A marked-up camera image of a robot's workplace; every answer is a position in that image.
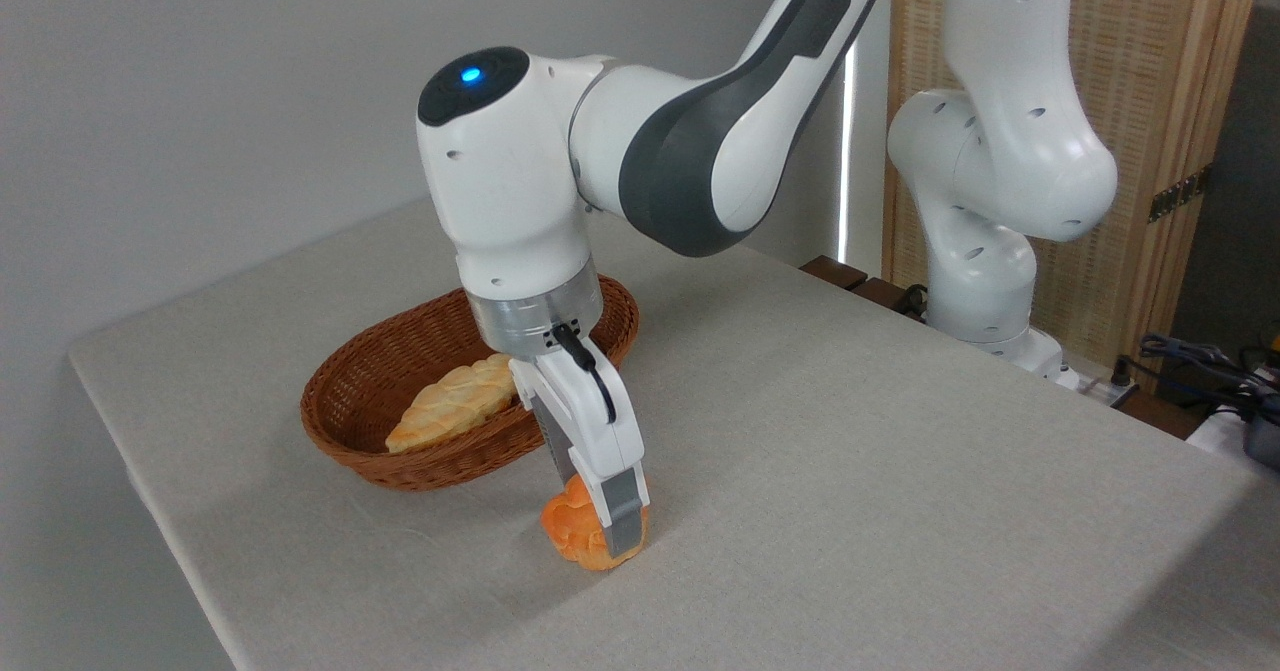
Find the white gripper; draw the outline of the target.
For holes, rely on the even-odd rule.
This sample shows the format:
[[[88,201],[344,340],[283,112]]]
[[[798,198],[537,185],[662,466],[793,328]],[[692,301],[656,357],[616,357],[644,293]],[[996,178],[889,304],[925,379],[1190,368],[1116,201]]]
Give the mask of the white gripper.
[[[602,481],[609,521],[603,526],[612,558],[643,543],[643,512],[650,505],[643,474],[644,444],[620,373],[593,339],[581,346],[595,368],[579,366],[561,347],[531,359],[512,359],[520,398],[531,408],[559,474],[561,485],[579,475]]]

